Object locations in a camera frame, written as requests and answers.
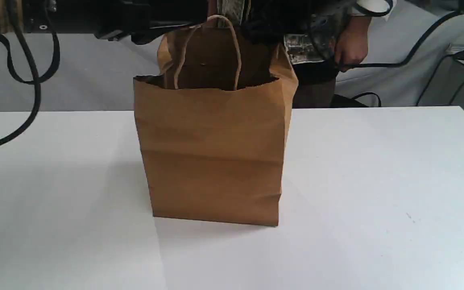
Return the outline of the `person's hand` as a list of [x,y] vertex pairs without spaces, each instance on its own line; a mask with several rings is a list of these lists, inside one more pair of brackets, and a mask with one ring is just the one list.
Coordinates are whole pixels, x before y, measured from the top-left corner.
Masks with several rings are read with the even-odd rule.
[[339,71],[346,72],[350,68],[345,64],[358,65],[366,58],[369,50],[369,27],[372,18],[353,16],[338,38],[335,48],[335,62],[341,64]]

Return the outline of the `light sleeve forearm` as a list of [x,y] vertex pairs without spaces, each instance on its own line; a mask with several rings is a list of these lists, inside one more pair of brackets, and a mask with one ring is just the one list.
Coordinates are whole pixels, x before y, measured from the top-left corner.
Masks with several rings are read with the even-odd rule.
[[394,0],[357,0],[353,8],[362,15],[383,18],[389,16],[394,6]]

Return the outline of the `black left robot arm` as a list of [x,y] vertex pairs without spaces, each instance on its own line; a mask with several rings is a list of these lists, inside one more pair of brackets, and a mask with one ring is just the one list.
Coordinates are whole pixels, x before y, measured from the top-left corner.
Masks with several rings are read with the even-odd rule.
[[23,33],[92,34],[138,45],[207,19],[206,0],[13,0]]

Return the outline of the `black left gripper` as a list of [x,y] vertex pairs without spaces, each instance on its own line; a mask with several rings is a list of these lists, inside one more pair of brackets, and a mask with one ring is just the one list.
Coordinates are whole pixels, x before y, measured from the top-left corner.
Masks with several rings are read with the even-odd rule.
[[119,41],[129,36],[138,45],[201,24],[208,15],[206,0],[98,0],[97,4],[100,23],[95,37]]

